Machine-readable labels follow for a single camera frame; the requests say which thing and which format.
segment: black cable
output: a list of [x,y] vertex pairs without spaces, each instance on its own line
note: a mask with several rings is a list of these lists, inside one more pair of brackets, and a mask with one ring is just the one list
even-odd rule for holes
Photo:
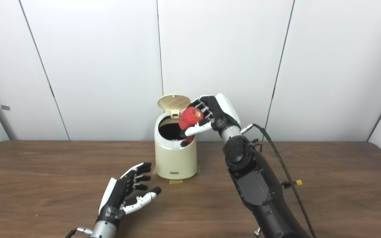
[[77,231],[77,228],[72,229],[69,234],[65,236],[65,238],[71,238]]
[[290,177],[289,171],[287,170],[286,165],[285,165],[284,162],[283,162],[283,159],[281,158],[280,154],[278,153],[277,148],[275,147],[273,141],[271,140],[271,137],[269,136],[269,134],[267,133],[267,131],[266,131],[264,128],[260,127],[260,126],[257,125],[257,124],[252,124],[252,125],[253,125],[254,127],[258,128],[258,129],[261,131],[261,133],[266,137],[266,139],[269,141],[271,147],[272,147],[273,150],[274,150],[275,155],[277,156],[278,160],[280,161],[281,166],[283,167],[284,173],[286,174],[286,177],[287,177],[287,179],[288,179],[289,182],[290,182],[290,185],[291,185],[291,187],[292,187],[292,190],[293,190],[293,192],[295,193],[296,199],[298,200],[299,206],[301,207],[302,213],[304,214],[305,220],[307,221],[308,228],[310,229],[310,232],[311,232],[311,234],[313,235],[313,238],[317,238],[316,233],[314,232],[313,226],[311,225],[310,219],[308,218],[307,211],[305,211],[305,207],[304,207],[304,205],[302,204],[301,197],[299,196],[299,193],[298,193],[298,191],[296,190],[295,185],[294,185],[293,182],[292,182],[293,180],[292,180],[292,178]]

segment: robotic arm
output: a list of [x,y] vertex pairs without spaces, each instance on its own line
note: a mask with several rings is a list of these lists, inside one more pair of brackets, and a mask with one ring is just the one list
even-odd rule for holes
[[241,129],[236,111],[223,94],[201,96],[189,106],[202,110],[205,119],[182,131],[181,136],[211,128],[218,131],[225,143],[223,153],[232,181],[259,224],[256,236],[261,231],[266,238],[310,238],[284,201],[282,185],[269,163],[243,136],[254,125]]

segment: trash can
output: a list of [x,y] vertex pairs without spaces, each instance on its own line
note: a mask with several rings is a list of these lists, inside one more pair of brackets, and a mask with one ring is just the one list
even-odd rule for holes
[[186,179],[195,175],[195,138],[180,137],[179,117],[190,104],[190,99],[181,95],[165,95],[158,106],[165,110],[155,123],[155,170],[165,179]]

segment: metal connector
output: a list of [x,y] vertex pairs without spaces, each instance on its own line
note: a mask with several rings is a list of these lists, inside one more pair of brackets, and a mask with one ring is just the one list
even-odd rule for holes
[[89,229],[89,228],[78,227],[77,231],[83,232],[83,233],[85,233],[87,235],[92,234],[92,229]]
[[261,228],[258,227],[258,229],[256,229],[256,230],[254,231],[254,236],[257,237],[257,238],[259,238],[259,237],[260,237],[260,232],[261,232]]
[[254,125],[250,124],[249,126],[243,128],[243,129],[240,131],[240,133],[243,135],[243,134],[245,134],[247,131],[249,131],[249,130],[250,130],[251,128],[253,128],[253,127],[254,127]]

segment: red apple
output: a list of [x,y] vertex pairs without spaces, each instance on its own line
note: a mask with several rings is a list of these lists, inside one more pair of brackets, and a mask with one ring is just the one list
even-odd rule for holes
[[179,127],[184,130],[204,119],[204,113],[196,107],[188,107],[179,118]]

